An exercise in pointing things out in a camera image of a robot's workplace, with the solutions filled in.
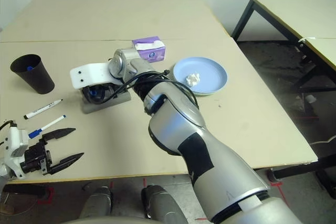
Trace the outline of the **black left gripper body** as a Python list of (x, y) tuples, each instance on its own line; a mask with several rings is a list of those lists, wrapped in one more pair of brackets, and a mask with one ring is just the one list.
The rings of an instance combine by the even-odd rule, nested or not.
[(32, 145), (24, 152), (24, 161), (20, 163), (24, 174), (40, 170), (43, 175), (47, 175), (51, 171), (51, 154), (46, 150), (45, 140), (39, 140), (38, 143)]

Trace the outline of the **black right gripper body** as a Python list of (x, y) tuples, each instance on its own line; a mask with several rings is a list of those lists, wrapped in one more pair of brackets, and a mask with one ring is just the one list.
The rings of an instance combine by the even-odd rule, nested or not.
[(117, 85), (114, 83), (105, 83), (104, 85), (104, 98), (109, 98), (117, 89)]

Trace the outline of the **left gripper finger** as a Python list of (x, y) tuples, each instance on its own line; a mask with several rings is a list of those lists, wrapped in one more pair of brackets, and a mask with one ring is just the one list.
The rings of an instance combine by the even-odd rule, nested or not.
[(74, 162), (76, 162), (78, 159), (80, 159), (83, 154), (84, 153), (78, 153), (78, 154), (74, 154), (74, 155), (71, 155), (69, 157), (66, 157), (66, 158), (62, 159), (57, 165), (52, 166), (50, 168), (49, 173), (50, 174), (55, 174), (57, 172), (62, 171), (63, 169), (68, 168), (70, 165), (72, 165)]
[(73, 131), (75, 131), (76, 128), (64, 128), (64, 129), (57, 129), (54, 130), (52, 132), (46, 133), (42, 135), (42, 139), (47, 142), (49, 140), (52, 139), (59, 139), (62, 138), (70, 133), (72, 133)]

